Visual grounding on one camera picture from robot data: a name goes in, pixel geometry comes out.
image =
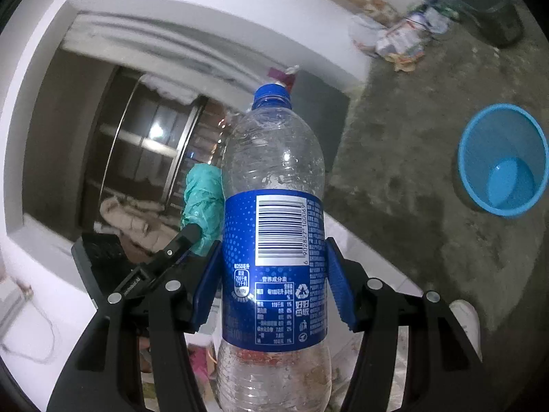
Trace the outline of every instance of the plastic bag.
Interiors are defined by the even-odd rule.
[[[430,38],[425,16],[411,13],[387,30],[375,45],[375,52],[394,63],[395,71],[411,72],[416,69],[416,62],[423,57],[423,46]]]
[[[375,44],[385,32],[385,26],[365,14],[353,15],[349,20],[349,35],[353,45],[369,56],[377,57]]]
[[[202,228],[200,241],[190,250],[203,256],[221,235],[225,205],[221,169],[208,164],[196,164],[187,174],[186,183],[187,188],[183,194],[186,204],[181,226],[196,223]]]

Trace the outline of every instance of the green plastic bag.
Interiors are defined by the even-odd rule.
[[[183,194],[186,204],[181,215],[181,226],[196,223],[202,228],[202,238],[190,250],[204,256],[213,241],[221,235],[225,207],[221,169],[208,164],[195,164],[187,174],[186,183]]]

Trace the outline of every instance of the plastic bottle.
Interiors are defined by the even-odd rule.
[[[224,412],[323,412],[331,391],[324,160],[281,85],[263,85],[222,163]]]

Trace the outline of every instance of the metal screw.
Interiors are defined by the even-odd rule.
[[[109,304],[117,304],[122,300],[122,294],[120,293],[111,293],[109,294],[109,297],[107,298],[107,302]]]
[[[169,282],[166,282],[166,289],[168,291],[177,291],[181,288],[181,282],[179,280],[170,280]]]
[[[434,304],[436,304],[440,300],[440,294],[438,294],[436,291],[429,291],[425,297],[427,297],[427,300],[429,302],[433,302]]]
[[[366,283],[366,285],[368,285],[369,289],[382,289],[383,288],[383,282],[379,279],[370,279],[370,280],[368,280],[368,283]]]

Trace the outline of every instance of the nutrition facts table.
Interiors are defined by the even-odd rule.
[[[294,283],[255,283],[255,342],[294,343]]]

